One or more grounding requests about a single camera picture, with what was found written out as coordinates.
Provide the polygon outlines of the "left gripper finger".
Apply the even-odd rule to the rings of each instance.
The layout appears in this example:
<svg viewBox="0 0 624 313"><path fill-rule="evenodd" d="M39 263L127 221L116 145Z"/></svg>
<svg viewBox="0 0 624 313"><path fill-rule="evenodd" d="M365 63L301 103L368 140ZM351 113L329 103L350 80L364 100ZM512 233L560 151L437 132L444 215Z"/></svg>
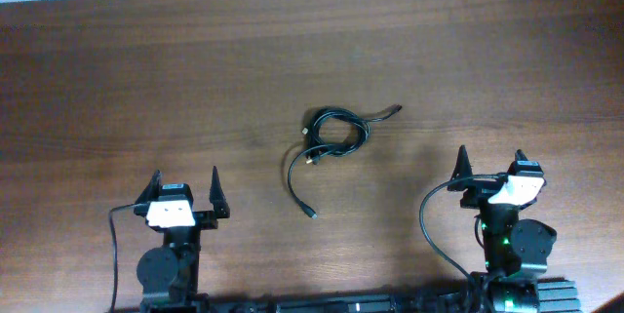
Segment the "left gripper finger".
<svg viewBox="0 0 624 313"><path fill-rule="evenodd" d="M150 181L137 197L135 204L147 204L156 200L159 197L159 189L162 185L162 172L156 170L152 175Z"/></svg>
<svg viewBox="0 0 624 313"><path fill-rule="evenodd" d="M221 187L217 167L213 167L209 201L214 207L216 218L230 218L230 207Z"/></svg>

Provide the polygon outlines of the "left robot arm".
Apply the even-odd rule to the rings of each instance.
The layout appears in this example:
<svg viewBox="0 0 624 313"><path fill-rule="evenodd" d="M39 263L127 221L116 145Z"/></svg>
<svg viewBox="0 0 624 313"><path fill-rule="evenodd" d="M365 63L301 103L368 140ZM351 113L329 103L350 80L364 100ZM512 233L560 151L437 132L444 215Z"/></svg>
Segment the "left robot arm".
<svg viewBox="0 0 624 313"><path fill-rule="evenodd" d="M163 235L163 243L138 261L136 277L142 285L141 312L198 312L210 310L209 297L198 291L201 233L218 229L230 208L217 169L212 171L207 211L193 209L194 198L186 183L162 182L157 171L136 199L134 214Z"/></svg>

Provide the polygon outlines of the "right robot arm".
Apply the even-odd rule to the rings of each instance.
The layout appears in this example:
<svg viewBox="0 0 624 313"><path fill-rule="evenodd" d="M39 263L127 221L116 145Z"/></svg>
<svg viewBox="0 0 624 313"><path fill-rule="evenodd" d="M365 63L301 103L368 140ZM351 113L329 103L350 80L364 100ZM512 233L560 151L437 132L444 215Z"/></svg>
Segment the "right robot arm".
<svg viewBox="0 0 624 313"><path fill-rule="evenodd" d="M487 268L477 289L483 310L519 312L522 299L536 301L536 279L546 272L557 240L554 228L520 218L546 185L541 165L517 150L507 171L477 176L466 147L460 146L450 181L448 190L463 194L460 206L479 212L477 233Z"/></svg>

